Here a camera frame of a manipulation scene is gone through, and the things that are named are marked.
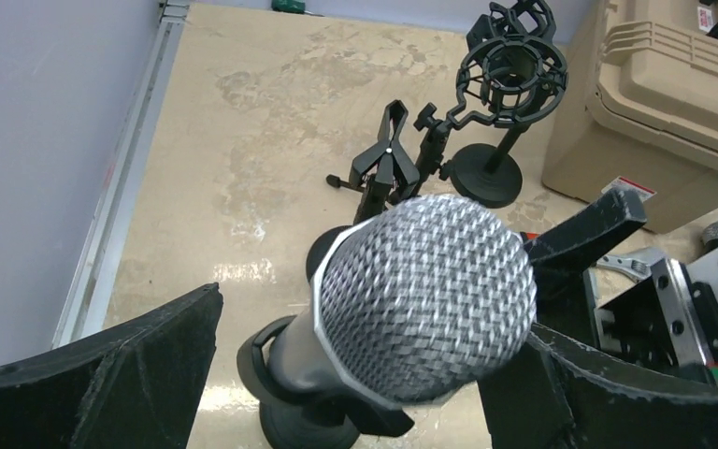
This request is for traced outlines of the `black round-base shock mount stand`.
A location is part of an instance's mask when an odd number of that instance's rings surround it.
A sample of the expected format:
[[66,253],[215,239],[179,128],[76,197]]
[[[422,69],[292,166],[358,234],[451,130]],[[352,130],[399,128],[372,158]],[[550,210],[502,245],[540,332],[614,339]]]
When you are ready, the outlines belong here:
[[517,1],[510,7],[490,3],[467,33],[467,55],[456,74],[457,105],[446,121],[452,130],[477,123],[505,134],[496,145],[467,145],[443,164],[459,194],[499,209],[521,193],[522,170],[510,152],[567,89],[567,61],[553,44],[555,31],[546,2]]

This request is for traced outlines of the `black tripod shock mount stand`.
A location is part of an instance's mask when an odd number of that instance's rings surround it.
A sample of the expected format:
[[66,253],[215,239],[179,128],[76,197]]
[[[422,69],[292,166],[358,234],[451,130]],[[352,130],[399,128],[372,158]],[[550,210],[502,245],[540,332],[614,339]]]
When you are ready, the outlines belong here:
[[[375,144],[352,160],[350,175],[326,178],[328,185],[396,204],[420,193],[432,176],[448,180],[462,196],[499,209],[521,193],[523,174],[510,150],[533,123],[547,117],[567,90],[567,60],[542,37],[492,37],[473,45],[458,67],[456,104],[438,118],[426,104],[414,126],[424,131],[411,159],[400,136],[409,112],[400,100],[383,110]],[[477,123],[504,130],[497,145],[474,143],[451,159],[444,152],[451,133]]]

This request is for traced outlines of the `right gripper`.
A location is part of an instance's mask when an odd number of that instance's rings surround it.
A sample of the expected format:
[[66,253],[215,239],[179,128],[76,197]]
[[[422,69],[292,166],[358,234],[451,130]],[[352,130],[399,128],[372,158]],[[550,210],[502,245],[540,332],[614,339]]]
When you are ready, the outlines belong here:
[[[524,244],[537,273],[575,273],[647,223],[639,196],[613,188]],[[604,305],[591,271],[581,284],[538,306],[539,322],[624,362],[718,387],[718,292],[709,276],[662,259],[644,280]]]

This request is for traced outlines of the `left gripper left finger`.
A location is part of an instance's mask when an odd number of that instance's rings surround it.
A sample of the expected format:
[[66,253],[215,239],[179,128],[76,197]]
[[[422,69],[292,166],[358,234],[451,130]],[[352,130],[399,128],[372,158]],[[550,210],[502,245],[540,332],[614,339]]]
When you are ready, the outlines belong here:
[[205,284],[41,355],[0,366],[0,448],[183,448],[216,350]]

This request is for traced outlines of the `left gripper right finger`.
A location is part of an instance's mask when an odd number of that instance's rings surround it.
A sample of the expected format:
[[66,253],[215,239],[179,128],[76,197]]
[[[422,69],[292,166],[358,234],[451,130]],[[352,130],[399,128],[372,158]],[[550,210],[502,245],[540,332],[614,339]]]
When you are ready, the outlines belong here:
[[478,388],[494,448],[718,448],[718,388],[540,324]]

